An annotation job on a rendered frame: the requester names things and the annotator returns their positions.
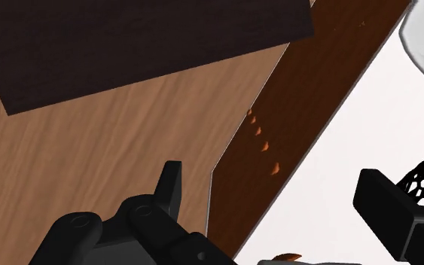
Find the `dark wooden cabinet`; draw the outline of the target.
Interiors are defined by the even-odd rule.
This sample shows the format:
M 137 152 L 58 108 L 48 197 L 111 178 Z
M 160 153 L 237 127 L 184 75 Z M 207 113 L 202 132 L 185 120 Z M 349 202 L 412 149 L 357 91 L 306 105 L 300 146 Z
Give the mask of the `dark wooden cabinet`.
M 315 0 L 212 171 L 207 236 L 235 256 L 411 0 Z

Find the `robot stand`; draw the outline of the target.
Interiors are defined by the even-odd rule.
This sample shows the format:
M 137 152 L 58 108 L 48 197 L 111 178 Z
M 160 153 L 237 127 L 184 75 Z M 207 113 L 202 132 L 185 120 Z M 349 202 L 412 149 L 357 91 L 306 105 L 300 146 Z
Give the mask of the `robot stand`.
M 0 0 L 0 99 L 18 114 L 313 32 L 310 0 Z

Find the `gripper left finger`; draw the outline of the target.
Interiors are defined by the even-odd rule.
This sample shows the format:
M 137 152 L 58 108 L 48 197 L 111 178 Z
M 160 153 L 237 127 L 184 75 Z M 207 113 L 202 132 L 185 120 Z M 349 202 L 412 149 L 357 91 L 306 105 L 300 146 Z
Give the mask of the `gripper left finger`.
M 93 212 L 57 219 L 28 265 L 236 265 L 202 233 L 178 224 L 181 162 L 165 162 L 153 194 L 125 199 L 106 221 Z

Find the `orange brown object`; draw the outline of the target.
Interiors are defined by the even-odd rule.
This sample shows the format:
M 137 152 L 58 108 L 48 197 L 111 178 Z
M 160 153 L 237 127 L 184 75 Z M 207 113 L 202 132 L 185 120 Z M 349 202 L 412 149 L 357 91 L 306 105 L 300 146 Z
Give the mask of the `orange brown object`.
M 279 255 L 275 256 L 273 258 L 273 260 L 276 260 L 276 261 L 295 261 L 295 260 L 297 260 L 301 257 L 302 257 L 301 254 L 284 253 L 284 254 L 279 254 Z

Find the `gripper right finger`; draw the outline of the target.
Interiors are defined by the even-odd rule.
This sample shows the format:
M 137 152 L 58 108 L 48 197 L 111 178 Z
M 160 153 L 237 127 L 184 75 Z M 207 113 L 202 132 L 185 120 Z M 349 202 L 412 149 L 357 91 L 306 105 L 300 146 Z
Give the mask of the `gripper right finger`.
M 377 169 L 362 169 L 353 206 L 396 261 L 424 265 L 424 206 Z

